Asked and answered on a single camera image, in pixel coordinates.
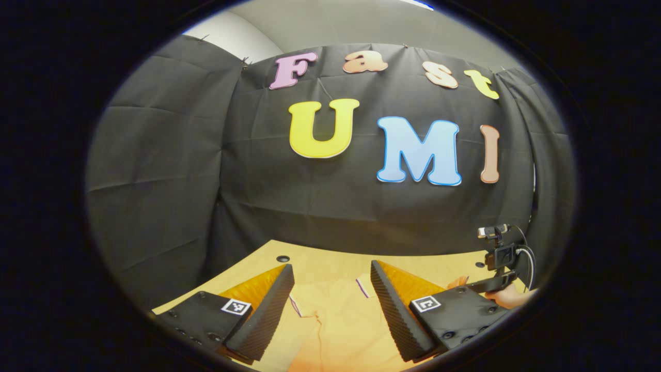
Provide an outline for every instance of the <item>orange cloth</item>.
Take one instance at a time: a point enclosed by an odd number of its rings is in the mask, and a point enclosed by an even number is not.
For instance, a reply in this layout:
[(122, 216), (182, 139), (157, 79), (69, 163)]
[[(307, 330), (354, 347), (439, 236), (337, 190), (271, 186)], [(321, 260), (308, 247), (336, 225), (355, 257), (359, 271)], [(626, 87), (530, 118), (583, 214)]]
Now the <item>orange cloth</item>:
[[(373, 291), (371, 283), (363, 286)], [(292, 298), (317, 325), (288, 371), (396, 372), (419, 364), (402, 360), (378, 297), (367, 298), (356, 280), (296, 284)]]
[(458, 287), (460, 285), (466, 285), (466, 282), (468, 282), (468, 276), (458, 277), (447, 285), (447, 289), (453, 289), (454, 287)]

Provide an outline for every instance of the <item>ceiling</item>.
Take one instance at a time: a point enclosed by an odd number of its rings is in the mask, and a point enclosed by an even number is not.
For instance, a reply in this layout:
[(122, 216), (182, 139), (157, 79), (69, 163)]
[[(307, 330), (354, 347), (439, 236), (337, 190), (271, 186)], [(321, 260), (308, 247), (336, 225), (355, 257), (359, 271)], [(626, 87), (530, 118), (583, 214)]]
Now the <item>ceiling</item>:
[(229, 11), (283, 52), (333, 44), (406, 44), (451, 54), (492, 70), (519, 62), (485, 35), (439, 12), (399, 0), (252, 0)]

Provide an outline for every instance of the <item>pink letter f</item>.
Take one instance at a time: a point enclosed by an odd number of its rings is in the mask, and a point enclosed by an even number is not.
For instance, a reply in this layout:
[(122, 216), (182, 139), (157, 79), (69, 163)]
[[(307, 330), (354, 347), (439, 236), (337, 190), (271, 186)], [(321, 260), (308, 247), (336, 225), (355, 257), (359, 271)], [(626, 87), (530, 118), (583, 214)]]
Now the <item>pink letter f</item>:
[(295, 72), (298, 76), (303, 75), (305, 70), (307, 70), (307, 61), (312, 62), (316, 60), (317, 55), (312, 52), (299, 54), (297, 56), (278, 58), (276, 60), (276, 63), (278, 64), (276, 80), (271, 83), (269, 88), (279, 89), (296, 85), (298, 80), (292, 77), (293, 73)]

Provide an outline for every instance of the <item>black border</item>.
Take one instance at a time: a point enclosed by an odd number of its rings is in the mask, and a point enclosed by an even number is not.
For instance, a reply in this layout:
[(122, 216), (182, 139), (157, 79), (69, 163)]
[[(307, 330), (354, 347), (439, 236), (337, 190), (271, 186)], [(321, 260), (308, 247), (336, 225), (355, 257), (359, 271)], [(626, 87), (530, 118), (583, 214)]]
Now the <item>black border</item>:
[[(164, 41), (227, 4), (13, 5), (5, 10), (18, 24), (9, 24), (6, 35), (16, 81), (5, 89), (16, 108), (7, 111), (12, 152), (5, 175), (11, 182), (3, 183), (11, 216), (2, 257), (11, 357), (3, 370), (209, 369), (145, 322), (117, 289), (85, 224), (83, 172), (94, 124), (124, 77)], [(654, 271), (642, 263), (651, 261), (646, 233), (658, 231), (645, 225), (656, 215), (650, 197), (656, 187), (646, 177), (653, 175), (650, 145), (658, 117), (644, 102), (656, 87), (644, 64), (658, 57), (651, 7), (632, 1), (442, 5), (512, 35), (552, 67), (559, 80), (545, 76), (569, 108), (565, 117), (580, 144), (585, 195), (572, 253), (547, 295), (522, 308), (522, 326), (497, 343), (474, 340), (472, 359), (460, 355), (442, 370), (640, 370), (658, 364), (654, 353), (633, 347), (659, 341), (649, 332), (657, 323), (654, 296), (631, 284), (652, 281)], [(531, 58), (516, 42), (509, 46)], [(650, 310), (634, 316), (626, 307), (632, 302)], [(622, 310), (629, 315), (614, 315)]]

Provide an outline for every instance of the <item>white cable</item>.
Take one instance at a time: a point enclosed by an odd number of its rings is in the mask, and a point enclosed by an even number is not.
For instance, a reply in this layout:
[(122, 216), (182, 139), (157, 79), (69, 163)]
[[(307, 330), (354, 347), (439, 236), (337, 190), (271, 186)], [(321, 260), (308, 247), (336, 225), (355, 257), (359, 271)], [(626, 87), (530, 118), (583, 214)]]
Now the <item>white cable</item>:
[[(517, 250), (514, 250), (514, 251), (516, 252), (517, 256), (521, 253), (521, 249), (517, 249)], [(531, 268), (530, 260), (528, 260), (528, 272), (530, 272), (530, 268)], [(527, 289), (527, 285), (524, 283), (524, 293), (525, 293), (526, 289)]]
[(533, 252), (533, 249), (530, 248), (527, 244), (519, 247), (527, 248), (528, 252), (530, 252), (533, 255), (533, 262), (537, 265), (537, 258), (535, 257), (535, 252)]
[(519, 254), (521, 252), (525, 253), (528, 256), (528, 260), (530, 260), (530, 267), (531, 267), (531, 269), (530, 269), (530, 284), (528, 285), (528, 288), (532, 288), (533, 280), (535, 279), (535, 264), (533, 263), (533, 256), (530, 255), (530, 252), (528, 252), (528, 250), (524, 250), (524, 249), (517, 249), (516, 250), (516, 254)]

